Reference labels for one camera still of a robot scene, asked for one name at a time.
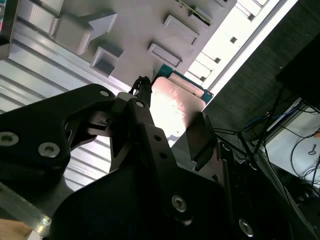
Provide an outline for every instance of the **rectangular slot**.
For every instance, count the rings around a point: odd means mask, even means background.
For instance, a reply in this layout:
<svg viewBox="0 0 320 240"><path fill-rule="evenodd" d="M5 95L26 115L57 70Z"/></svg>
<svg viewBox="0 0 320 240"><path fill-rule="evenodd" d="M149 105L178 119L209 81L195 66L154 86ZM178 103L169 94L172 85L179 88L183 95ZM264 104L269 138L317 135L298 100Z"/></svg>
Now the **rectangular slot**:
<svg viewBox="0 0 320 240"><path fill-rule="evenodd" d="M209 25L207 23L205 23L204 21L202 21L197 15L192 13L189 15L189 18L191 18L192 20L197 22L199 25L201 25L204 30L208 31Z"/></svg>
<svg viewBox="0 0 320 240"><path fill-rule="evenodd" d="M232 38L230 38L230 42L233 43L233 44L234 44L237 40L238 40L238 39L237 39L236 37L234 37L234 36L233 36Z"/></svg>
<svg viewBox="0 0 320 240"><path fill-rule="evenodd" d="M227 6L228 0L214 0L221 7L225 8Z"/></svg>
<svg viewBox="0 0 320 240"><path fill-rule="evenodd" d="M155 43L152 43L148 52L152 54L155 58L166 63L170 67L177 68L182 62L179 58L172 55L168 51L164 50L162 47L158 46Z"/></svg>
<svg viewBox="0 0 320 240"><path fill-rule="evenodd" d="M178 19L173 17L172 15L169 15L166 18L164 25L168 29L170 29L173 33L175 33L176 35L179 35L187 43L191 44L192 46L196 45L199 35L194 31L192 31L189 27L184 25L182 22L180 22Z"/></svg>
<svg viewBox="0 0 320 240"><path fill-rule="evenodd" d="M90 67L109 77L115 70L114 65L122 53L122 50L108 44L103 47L99 46Z"/></svg>
<svg viewBox="0 0 320 240"><path fill-rule="evenodd" d="M213 19L212 17L210 17L208 14L206 14L204 11L202 11L200 8L196 7L195 11L200 14L201 16L203 16L205 19L207 19L208 21L210 21L212 23Z"/></svg>

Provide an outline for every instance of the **blue cable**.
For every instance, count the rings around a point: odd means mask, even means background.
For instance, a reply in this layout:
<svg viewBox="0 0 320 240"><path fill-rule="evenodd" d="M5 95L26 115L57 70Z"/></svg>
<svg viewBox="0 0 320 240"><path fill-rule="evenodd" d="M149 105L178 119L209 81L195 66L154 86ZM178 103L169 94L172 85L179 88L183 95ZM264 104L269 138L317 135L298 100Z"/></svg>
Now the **blue cable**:
<svg viewBox="0 0 320 240"><path fill-rule="evenodd" d="M290 111L288 111L288 112L286 112L286 113L280 114L280 115L278 115L278 116L274 116L272 119L277 119L277 118L279 118L279 117L281 117L281 116L285 116L285 115L288 115L288 114L292 114L292 113L293 113L294 111L296 111L296 110L297 110L297 109L293 108L293 109L291 109ZM260 119L264 119L264 118L266 118L266 117L268 117L268 115L266 115L266 116L258 116L258 117L256 117L256 118L254 118L253 120L249 121L249 122L245 125L244 128L247 128L247 127L251 126L252 124L254 124L255 122L259 121Z"/></svg>

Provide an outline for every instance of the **wires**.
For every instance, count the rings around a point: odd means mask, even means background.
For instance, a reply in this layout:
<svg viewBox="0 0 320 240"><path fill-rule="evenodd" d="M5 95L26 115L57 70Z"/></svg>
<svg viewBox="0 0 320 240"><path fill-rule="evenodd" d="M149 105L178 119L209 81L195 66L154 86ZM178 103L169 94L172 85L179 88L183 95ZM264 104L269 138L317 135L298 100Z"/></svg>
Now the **wires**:
<svg viewBox="0 0 320 240"><path fill-rule="evenodd" d="M292 131L292 130L290 130L290 129L288 129L288 128L286 128L285 126L281 126L281 125L278 125L280 128L283 128L283 129L285 129L285 130L287 130L287 131L289 131L290 133L292 133L292 134L294 134L294 135L296 135L296 136L298 136L299 138L305 138L305 136L300 136L299 134L297 134L297 133L295 133L294 131Z"/></svg>
<svg viewBox="0 0 320 240"><path fill-rule="evenodd" d="M265 125L263 127L263 131L260 133L260 136L259 136L259 139L258 139L258 143L257 143L257 145L255 146L255 149L254 149L254 154L258 153L259 148L261 146L261 143L265 139L265 136L266 136L267 131L268 131L268 127L270 125L270 122L271 122L274 114L275 114L276 108L277 108L277 106L279 104L280 98L281 98L284 90L285 90L285 86L282 86L280 91L279 91L279 93L278 93L278 95L277 95L277 97L276 97L276 100L275 100L275 102L273 104L273 107L272 107L271 112L270 112L270 114L269 114L269 116L267 118L267 121L266 121L266 123L265 123Z"/></svg>
<svg viewBox="0 0 320 240"><path fill-rule="evenodd" d="M293 108L293 109L291 109L290 111L288 111L288 112L286 112L286 113L283 113L283 114L280 114L280 115L278 115L278 116L272 117L272 119L277 119L277 118L279 118L279 117L292 114L295 110L296 110L296 109ZM251 126L252 124L256 123L256 122L259 121L259 120L262 120L262 119L264 120L264 119L266 119L269 115L270 115L270 113L268 113L266 116L256 117L255 119L253 119L253 120L251 120L250 122L248 122L248 123L245 125L244 128L245 128L245 129L248 128L249 126Z"/></svg>
<svg viewBox="0 0 320 240"><path fill-rule="evenodd" d="M310 175L313 171L315 171L315 170L317 170L317 169L320 169L320 167L312 167L311 169L309 169L308 171L306 171L306 172L304 173L303 179L304 179L305 181L307 181L307 179L306 179L307 176Z"/></svg>
<svg viewBox="0 0 320 240"><path fill-rule="evenodd" d="M306 110L302 110L302 109L299 109L299 108L296 108L298 111L300 112L304 112L304 113L308 113L308 114L312 114L312 115L318 115L320 114L320 112L317 112L317 111L306 111Z"/></svg>
<svg viewBox="0 0 320 240"><path fill-rule="evenodd" d="M275 173L275 175L277 176L278 180L280 181L282 187L283 187L283 190L284 190L284 193L285 193L285 196L286 196L286 199L288 200L288 203L290 204L290 206L292 208L294 208L294 206L292 205L292 202L290 201L290 198L288 196L288 190L286 189L284 183L282 182L282 180L280 179L279 175L277 174L276 170L274 169L274 167L272 166L271 162L270 162L270 158L269 158L269 154L268 154L268 151L267 151L267 148L266 148L266 140L263 139L262 143L261 143L264 147L264 151L265 151L265 156L266 156L266 159L271 167L271 169L273 170L273 172Z"/></svg>
<svg viewBox="0 0 320 240"><path fill-rule="evenodd" d="M295 152L295 149L297 148L297 146L305 139L309 139L309 138L312 138L314 135L316 135L318 132L320 131L320 127L318 128L317 131L315 131L314 133L310 134L309 136L305 136L303 137L302 139L300 139L293 147L292 151L291 151L291 154L290 154L290 165L294 171L294 173L300 178L300 179L303 179L296 171L295 169L295 166L294 166L294 162L293 162L293 155L294 155L294 152Z"/></svg>
<svg viewBox="0 0 320 240"><path fill-rule="evenodd" d="M316 166L315 166L314 171L313 171L313 177L312 177L312 183L311 183L311 187L312 188L314 187L314 184L315 184L315 178L316 178L316 174L317 174L317 170L318 170L319 164L320 164L320 154L319 154L318 162L316 163Z"/></svg>

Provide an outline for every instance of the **gray metal surface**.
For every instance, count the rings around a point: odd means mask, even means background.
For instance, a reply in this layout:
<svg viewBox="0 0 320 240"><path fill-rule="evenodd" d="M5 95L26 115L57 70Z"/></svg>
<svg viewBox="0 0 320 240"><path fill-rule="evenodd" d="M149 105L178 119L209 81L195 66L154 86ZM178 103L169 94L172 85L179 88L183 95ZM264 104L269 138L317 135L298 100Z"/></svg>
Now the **gray metal surface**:
<svg viewBox="0 0 320 240"><path fill-rule="evenodd" d="M30 0L20 1L18 16L47 34L51 32L55 20L54 14Z"/></svg>
<svg viewBox="0 0 320 240"><path fill-rule="evenodd" d="M175 0L65 0L62 11L76 16L103 10L118 13L111 31L93 40L88 51L81 57L91 62L98 46L104 42L122 49L123 54L114 65L112 75L132 85L139 76L152 78L154 71L158 71L163 63L162 59L148 53L152 43L180 59L182 62L176 69L184 73L236 4L235 0L228 0L225 7L213 0L184 2L189 6L200 8L212 18L211 26L204 29L201 24L189 17L189 10L181 7ZM164 25L169 15L199 35L195 46Z"/></svg>
<svg viewBox="0 0 320 240"><path fill-rule="evenodd" d="M37 0L37 2L44 8L48 8L55 15L59 15L64 0Z"/></svg>
<svg viewBox="0 0 320 240"><path fill-rule="evenodd" d="M115 95L130 90L128 85L99 74L89 62L21 22L17 22L14 37L9 59L0 61L0 113L91 83L103 85ZM71 153L64 174L66 184L77 190L105 176L110 162L109 139L98 137Z"/></svg>
<svg viewBox="0 0 320 240"><path fill-rule="evenodd" d="M77 17L64 14L59 18L54 40L71 52L81 55L87 50L93 28Z"/></svg>

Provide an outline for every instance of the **black cable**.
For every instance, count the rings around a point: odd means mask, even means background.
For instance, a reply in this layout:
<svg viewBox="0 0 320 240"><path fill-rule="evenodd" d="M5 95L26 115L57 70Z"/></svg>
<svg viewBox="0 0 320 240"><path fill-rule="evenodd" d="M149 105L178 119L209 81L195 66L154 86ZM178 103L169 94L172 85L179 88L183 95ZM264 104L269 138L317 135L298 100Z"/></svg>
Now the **black cable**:
<svg viewBox="0 0 320 240"><path fill-rule="evenodd" d="M302 139L300 139L293 147L292 151L291 151L291 154L290 154L290 165L292 167L292 170L294 171L294 173L300 178L300 179L303 179L296 171L295 169L295 166L294 166L294 162L293 162L293 155L294 155L294 152L295 152L295 149L297 148L297 146L305 139L308 139L308 138L311 138L313 137L314 135L316 135L318 132L320 131L320 127L318 128L317 131L315 131L315 133L312 133L310 134L309 136L306 136L306 137L303 137Z"/></svg>
<svg viewBox="0 0 320 240"><path fill-rule="evenodd" d="M280 128L286 129L286 130L289 131L290 133L292 133L292 134L294 134L294 135L296 135L296 136L298 136L298 137L300 137L300 138L303 138L303 139L305 138L305 136L300 136L299 134L297 134L297 133L295 133L294 131L286 128L285 126L281 126L281 125L278 125L278 126L279 126Z"/></svg>
<svg viewBox="0 0 320 240"><path fill-rule="evenodd" d="M312 177L311 187L314 187L315 178L316 178L316 174L317 174L317 170L318 170L319 165L320 165L320 154L319 154L318 162L315 165L315 169L314 169L314 173L313 173L313 177Z"/></svg>
<svg viewBox="0 0 320 240"><path fill-rule="evenodd" d="M274 167L272 166L272 164L271 164L271 162L270 162L269 154L268 154L268 151L267 151L267 148L266 148L266 140L264 139L264 140L261 142L261 144L262 144L263 147L264 147L265 156L266 156L266 159L267 159L267 161L268 161L271 169L273 170L273 172L275 173L275 175L277 176L278 180L280 181L280 183L281 183L281 185L282 185L282 187L283 187L283 190L284 190L286 199L288 200L290 206L291 206L292 208L294 208L294 206L292 205L292 202L290 201L290 198L289 198L289 196L288 196L288 193L287 193L287 189L286 189L285 184L282 182L282 180L280 179L278 173L276 172L276 170L274 169Z"/></svg>
<svg viewBox="0 0 320 240"><path fill-rule="evenodd" d="M300 112L304 112L304 113L308 113L308 114L312 114L312 115L318 115L318 114L320 114L319 112L317 112L317 111L306 111L306 110L302 110L302 109L300 109L300 108L296 108L298 111L300 111Z"/></svg>
<svg viewBox="0 0 320 240"><path fill-rule="evenodd" d="M239 134L241 134L241 133L238 132L237 139L238 139L238 145L239 145L239 147L240 147L241 141L240 141ZM242 143L241 143L241 146L242 146L242 151L245 152L244 145L243 145Z"/></svg>
<svg viewBox="0 0 320 240"><path fill-rule="evenodd" d="M306 179L306 177L307 177L309 174L311 174L313 171L315 171L315 170L316 170L316 168L313 167L313 168L309 169L308 171L306 171L306 172L304 173L303 179L306 180L306 181L309 181L309 180Z"/></svg>
<svg viewBox="0 0 320 240"><path fill-rule="evenodd" d="M293 97L297 97L297 96L296 96L296 95L289 96L289 97L287 97L286 99L280 101L277 106L282 105L283 103L285 103L286 101L288 101L289 99L291 99L291 98L293 98ZM242 131L242 132L243 132L243 131L244 131L244 132L247 132L247 131L250 130L251 128L254 128L254 127L256 127L257 125L261 124L264 120L267 119L268 116L269 116L269 114L266 114L265 116L262 116L261 119L259 119L259 120L257 120L256 122L250 124L249 126L245 126L241 131Z"/></svg>
<svg viewBox="0 0 320 240"><path fill-rule="evenodd" d="M319 194L318 194L318 192L317 192L317 189L315 189L314 187L311 187L309 184L304 184L304 185L307 186L307 187L309 187L309 188L311 188L311 190L314 191L314 192L318 195L317 198L320 197Z"/></svg>
<svg viewBox="0 0 320 240"><path fill-rule="evenodd" d="M267 119L267 121L266 121L266 124L265 124L265 126L264 126L264 128L263 128L263 131L262 131L262 133L260 134L260 139L258 140L258 143L257 143L257 145L256 145L256 147L255 147L255 149L254 149L254 154L257 154L257 153L258 153L259 148L260 148L260 146L261 146L261 143L262 143L263 140L265 139L265 136L266 136L267 130L268 130L268 128L269 128L270 122L271 122L272 118L274 117L276 108L277 108L277 106L278 106L278 104L279 104L280 98L281 98L284 90L285 90L285 86L283 85L283 86L281 87L281 89L280 89L277 97L276 97L276 100L275 100L275 102L274 102L274 104L273 104L272 110L271 110L271 112L270 112L270 114L269 114L269 117L268 117L268 119Z"/></svg>

